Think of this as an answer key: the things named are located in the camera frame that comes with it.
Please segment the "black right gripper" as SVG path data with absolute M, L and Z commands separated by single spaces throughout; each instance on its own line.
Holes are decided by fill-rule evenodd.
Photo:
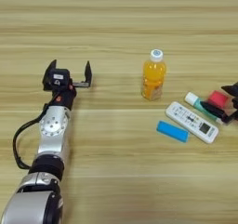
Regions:
M 223 86 L 222 89 L 233 96 L 232 104 L 233 108 L 236 110 L 232 115 L 234 116 L 234 120 L 238 121 L 238 82 L 231 86 Z M 208 102 L 201 101 L 201 105 L 208 112 L 219 118 L 223 123 L 227 124 L 232 120 L 231 115 L 227 115 L 222 109 L 217 108 Z

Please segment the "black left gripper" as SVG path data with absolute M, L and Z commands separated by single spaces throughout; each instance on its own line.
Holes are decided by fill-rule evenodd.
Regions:
M 57 60 L 53 59 L 48 67 L 46 68 L 44 77 L 43 77 L 43 86 L 49 85 L 50 72 L 53 69 L 56 69 Z M 85 67 L 85 81 L 84 82 L 73 82 L 71 81 L 67 88 L 57 88 L 52 91 L 52 100 L 50 101 L 51 106 L 62 106 L 71 110 L 73 106 L 73 100 L 77 95 L 77 88 L 89 88 L 92 81 L 92 71 L 89 60 L 86 63 Z

